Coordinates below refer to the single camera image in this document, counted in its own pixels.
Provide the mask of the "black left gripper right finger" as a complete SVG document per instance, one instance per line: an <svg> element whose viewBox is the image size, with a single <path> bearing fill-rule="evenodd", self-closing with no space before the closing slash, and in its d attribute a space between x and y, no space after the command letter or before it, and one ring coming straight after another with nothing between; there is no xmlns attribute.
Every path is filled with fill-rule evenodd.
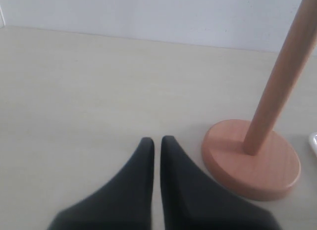
<svg viewBox="0 0 317 230"><path fill-rule="evenodd" d="M173 136L162 138L160 181L168 230L265 229L261 210L209 178Z"/></svg>

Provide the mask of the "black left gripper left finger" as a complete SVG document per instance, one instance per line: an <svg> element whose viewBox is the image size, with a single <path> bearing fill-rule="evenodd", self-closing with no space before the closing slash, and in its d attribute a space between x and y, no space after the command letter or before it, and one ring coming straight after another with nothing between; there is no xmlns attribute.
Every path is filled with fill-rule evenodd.
<svg viewBox="0 0 317 230"><path fill-rule="evenodd" d="M59 212L51 230L150 230L155 145L142 138L123 168L102 188Z"/></svg>

